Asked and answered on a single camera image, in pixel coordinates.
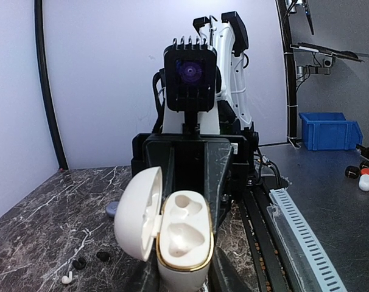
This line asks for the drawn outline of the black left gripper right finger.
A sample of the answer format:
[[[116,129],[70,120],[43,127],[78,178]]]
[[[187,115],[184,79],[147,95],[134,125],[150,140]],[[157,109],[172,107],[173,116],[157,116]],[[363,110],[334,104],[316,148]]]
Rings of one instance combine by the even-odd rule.
[[[211,291],[242,291],[242,281],[220,247],[216,247],[210,267]]]

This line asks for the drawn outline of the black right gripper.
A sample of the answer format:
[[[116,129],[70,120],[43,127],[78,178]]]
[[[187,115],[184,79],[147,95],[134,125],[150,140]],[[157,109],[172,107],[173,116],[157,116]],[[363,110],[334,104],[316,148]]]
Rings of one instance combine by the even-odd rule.
[[[224,192],[240,192],[255,170],[253,146],[241,134],[140,133],[132,140],[132,173],[162,171],[162,198],[178,190],[201,193],[209,204],[213,234],[219,228]]]

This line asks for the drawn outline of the purple earbud charging case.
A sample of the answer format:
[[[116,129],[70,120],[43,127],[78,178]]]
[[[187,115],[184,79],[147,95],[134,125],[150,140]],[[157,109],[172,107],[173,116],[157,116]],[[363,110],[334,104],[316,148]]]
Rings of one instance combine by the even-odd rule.
[[[109,204],[107,204],[107,206],[105,208],[105,211],[106,211],[106,214],[110,218],[114,218],[115,217],[116,211],[117,211],[117,208],[118,208],[118,204],[119,204],[118,201],[112,201]]]

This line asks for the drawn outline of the white earbud charging case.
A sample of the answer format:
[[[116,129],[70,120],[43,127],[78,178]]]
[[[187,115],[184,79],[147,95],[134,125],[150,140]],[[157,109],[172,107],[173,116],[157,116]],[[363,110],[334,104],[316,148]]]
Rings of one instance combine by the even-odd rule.
[[[161,167],[131,179],[116,208],[114,235],[126,254],[143,262],[154,249],[160,278],[171,291],[198,291],[205,283],[214,252],[208,202],[191,190],[164,199]]]

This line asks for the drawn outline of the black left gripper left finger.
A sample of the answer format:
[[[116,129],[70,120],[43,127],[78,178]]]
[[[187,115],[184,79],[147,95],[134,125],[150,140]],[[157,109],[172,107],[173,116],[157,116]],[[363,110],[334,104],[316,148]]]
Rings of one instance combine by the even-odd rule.
[[[155,254],[150,256],[148,261],[139,264],[138,272],[136,291],[159,291],[159,272]]]

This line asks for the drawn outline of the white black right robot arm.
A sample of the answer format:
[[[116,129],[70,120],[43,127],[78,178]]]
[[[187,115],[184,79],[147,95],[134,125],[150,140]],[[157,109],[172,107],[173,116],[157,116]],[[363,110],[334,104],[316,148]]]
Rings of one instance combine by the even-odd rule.
[[[249,60],[246,26],[238,12],[193,21],[196,37],[174,39],[152,89],[157,119],[132,141],[132,173],[159,166],[163,197],[200,193],[213,228],[255,179],[259,136],[248,109],[244,69]]]

